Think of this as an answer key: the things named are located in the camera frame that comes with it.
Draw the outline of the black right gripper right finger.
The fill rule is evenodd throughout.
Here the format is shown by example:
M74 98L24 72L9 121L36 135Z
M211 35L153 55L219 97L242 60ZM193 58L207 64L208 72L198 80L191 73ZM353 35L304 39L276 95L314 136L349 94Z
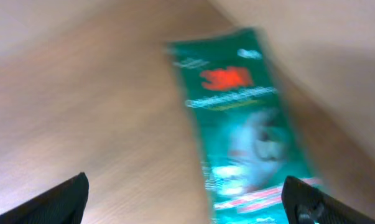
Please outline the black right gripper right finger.
M281 198L289 224L375 224L369 216L294 176L286 177Z

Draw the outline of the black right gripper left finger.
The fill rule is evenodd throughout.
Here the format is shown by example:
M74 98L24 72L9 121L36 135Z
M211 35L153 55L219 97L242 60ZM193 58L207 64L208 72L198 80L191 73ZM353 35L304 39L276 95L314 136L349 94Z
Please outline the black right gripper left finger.
M80 224L89 194L84 172L0 215L0 224Z

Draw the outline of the green 3M glove package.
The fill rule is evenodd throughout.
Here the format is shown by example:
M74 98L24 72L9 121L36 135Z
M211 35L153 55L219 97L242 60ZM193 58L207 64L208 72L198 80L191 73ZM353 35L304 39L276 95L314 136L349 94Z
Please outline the green 3M glove package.
M195 119L213 223L287 223L289 175L319 180L297 141L254 29L167 46Z

